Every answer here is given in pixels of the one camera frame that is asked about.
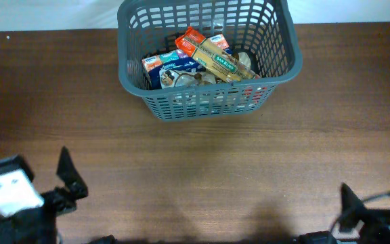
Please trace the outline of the beige snack bag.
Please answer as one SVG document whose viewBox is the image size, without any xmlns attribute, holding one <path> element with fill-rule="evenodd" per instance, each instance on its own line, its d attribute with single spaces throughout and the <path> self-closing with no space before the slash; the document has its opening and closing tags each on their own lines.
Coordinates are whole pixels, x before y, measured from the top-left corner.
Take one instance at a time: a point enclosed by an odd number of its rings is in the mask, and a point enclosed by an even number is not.
<svg viewBox="0 0 390 244">
<path fill-rule="evenodd" d="M 240 70 L 250 70 L 251 69 L 251 59 L 246 52 L 236 52 L 232 55 L 236 59 L 236 66 Z"/>
<path fill-rule="evenodd" d="M 162 70 L 159 72 L 161 87 L 193 87 L 216 84 L 216 76 L 207 72 L 187 72 L 180 70 Z"/>
</svg>

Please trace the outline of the Kleenex tissue multipack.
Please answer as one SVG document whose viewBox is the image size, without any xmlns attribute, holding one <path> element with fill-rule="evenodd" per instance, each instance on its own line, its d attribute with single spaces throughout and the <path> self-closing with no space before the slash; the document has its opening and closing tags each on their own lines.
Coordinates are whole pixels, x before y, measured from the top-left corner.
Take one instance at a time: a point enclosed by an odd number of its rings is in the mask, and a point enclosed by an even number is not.
<svg viewBox="0 0 390 244">
<path fill-rule="evenodd" d="M 142 60 L 143 67 L 147 72 L 147 78 L 152 89 L 162 89 L 159 81 L 159 72 L 162 70 L 180 70 L 187 72 L 207 72 L 205 67 L 197 63 L 180 49 L 166 54 L 159 54 Z"/>
</svg>

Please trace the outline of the red San Remo spaghetti pack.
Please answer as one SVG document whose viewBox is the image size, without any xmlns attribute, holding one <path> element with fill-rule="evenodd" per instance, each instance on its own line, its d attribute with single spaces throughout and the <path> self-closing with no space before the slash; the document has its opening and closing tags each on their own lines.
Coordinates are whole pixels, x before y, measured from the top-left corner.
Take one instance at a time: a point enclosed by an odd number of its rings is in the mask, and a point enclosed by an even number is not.
<svg viewBox="0 0 390 244">
<path fill-rule="evenodd" d="M 178 49 L 227 83 L 261 78 L 191 26 L 175 40 L 175 44 Z"/>
</svg>

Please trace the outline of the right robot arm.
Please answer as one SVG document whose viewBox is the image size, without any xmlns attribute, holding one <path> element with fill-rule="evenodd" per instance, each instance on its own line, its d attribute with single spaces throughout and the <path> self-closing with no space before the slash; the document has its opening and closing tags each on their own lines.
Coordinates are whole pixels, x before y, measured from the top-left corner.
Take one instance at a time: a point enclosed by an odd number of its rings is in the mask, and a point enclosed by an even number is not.
<svg viewBox="0 0 390 244">
<path fill-rule="evenodd" d="M 390 198 L 390 192 L 359 198 L 345 183 L 341 184 L 341 212 L 327 231 L 311 232 L 295 239 L 295 243 L 390 243 L 390 209 L 370 209 L 365 206 L 371 201 Z M 334 230 L 351 233 L 358 225 L 356 239 L 336 239 Z"/>
</svg>

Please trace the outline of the grey plastic basket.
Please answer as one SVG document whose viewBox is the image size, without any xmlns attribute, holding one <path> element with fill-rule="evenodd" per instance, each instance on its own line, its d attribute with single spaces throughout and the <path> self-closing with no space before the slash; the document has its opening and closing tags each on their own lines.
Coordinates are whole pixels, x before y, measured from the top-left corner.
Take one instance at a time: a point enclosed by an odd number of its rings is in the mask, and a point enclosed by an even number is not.
<svg viewBox="0 0 390 244">
<path fill-rule="evenodd" d="M 117 22 L 121 85 L 165 121 L 257 110 L 303 65 L 286 0 L 126 0 Z M 176 38 L 189 27 L 206 37 L 222 34 L 234 53 L 248 54 L 259 79 L 176 88 L 153 84 L 142 60 L 173 51 Z"/>
</svg>

